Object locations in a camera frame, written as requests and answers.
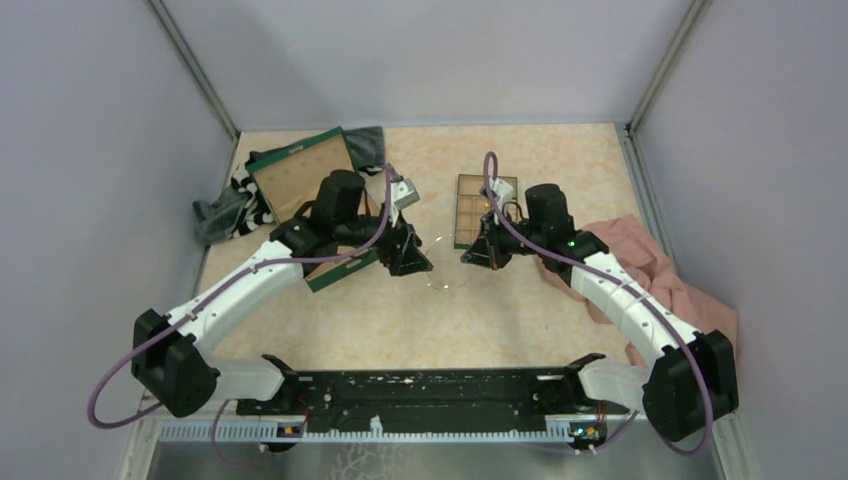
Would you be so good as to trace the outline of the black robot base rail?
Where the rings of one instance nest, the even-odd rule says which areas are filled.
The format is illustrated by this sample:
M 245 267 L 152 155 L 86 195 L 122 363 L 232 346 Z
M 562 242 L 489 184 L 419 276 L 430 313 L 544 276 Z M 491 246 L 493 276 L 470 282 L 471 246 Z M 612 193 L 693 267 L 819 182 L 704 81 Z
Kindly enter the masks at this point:
M 588 400 L 563 367 L 301 371 L 266 401 L 241 400 L 240 416 L 292 416 L 305 441 L 411 440 L 564 443 L 608 437 L 616 404 Z

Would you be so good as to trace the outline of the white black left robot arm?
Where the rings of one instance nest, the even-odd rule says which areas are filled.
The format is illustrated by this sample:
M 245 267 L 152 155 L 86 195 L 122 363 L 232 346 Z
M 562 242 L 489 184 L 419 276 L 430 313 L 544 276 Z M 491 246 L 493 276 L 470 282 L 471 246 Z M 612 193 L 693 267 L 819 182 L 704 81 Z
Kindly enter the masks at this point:
M 386 169 L 384 180 L 379 215 L 366 215 L 359 211 L 365 178 L 332 171 L 315 199 L 278 225 L 235 271 L 166 314 L 143 313 L 134 325 L 133 377 L 177 418 L 225 400 L 262 401 L 277 414 L 292 411 L 300 388 L 296 372 L 282 360 L 228 359 L 215 351 L 256 309 L 320 264 L 373 251 L 395 277 L 432 270 L 402 213 L 418 201 L 417 189 L 393 168 Z

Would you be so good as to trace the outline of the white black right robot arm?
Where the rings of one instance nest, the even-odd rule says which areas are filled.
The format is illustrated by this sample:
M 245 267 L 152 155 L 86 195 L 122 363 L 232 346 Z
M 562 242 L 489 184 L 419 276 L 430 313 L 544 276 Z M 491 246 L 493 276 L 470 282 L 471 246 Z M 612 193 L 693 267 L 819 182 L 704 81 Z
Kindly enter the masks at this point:
M 513 201 L 510 184 L 486 180 L 480 193 L 489 209 L 462 262 L 500 270 L 516 255 L 537 256 L 548 272 L 597 307 L 643 358 L 643 365 L 635 366 L 587 355 L 569 365 L 563 385 L 569 408 L 588 412 L 604 401 L 639 411 L 669 442 L 708 431 L 737 410 L 730 340 L 680 319 L 626 272 L 599 237 L 575 228 L 557 185 L 528 189 L 528 209 L 518 219 L 504 210 Z

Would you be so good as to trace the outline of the green jewelry box with lid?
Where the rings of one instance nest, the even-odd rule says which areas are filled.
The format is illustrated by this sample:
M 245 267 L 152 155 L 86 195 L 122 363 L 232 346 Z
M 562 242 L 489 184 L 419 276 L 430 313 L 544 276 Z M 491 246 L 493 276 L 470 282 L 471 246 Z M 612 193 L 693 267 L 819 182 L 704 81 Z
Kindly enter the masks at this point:
M 296 142 L 248 154 L 245 168 L 257 187 L 274 221 L 291 218 L 307 201 L 313 200 L 320 183 L 334 170 L 356 171 L 369 178 L 375 194 L 365 193 L 360 215 L 378 218 L 384 201 L 382 172 L 385 141 L 381 126 L 345 130 L 337 127 Z

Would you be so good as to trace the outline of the green compartment jewelry tray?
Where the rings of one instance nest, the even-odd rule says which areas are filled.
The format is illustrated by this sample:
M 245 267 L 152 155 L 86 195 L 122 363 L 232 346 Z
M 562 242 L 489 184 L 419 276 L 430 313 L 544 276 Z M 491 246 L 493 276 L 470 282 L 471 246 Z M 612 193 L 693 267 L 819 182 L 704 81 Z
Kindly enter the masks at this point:
M 490 209 L 484 193 L 483 177 L 476 174 L 459 174 L 456 183 L 453 247 L 465 250 L 477 239 L 480 219 Z

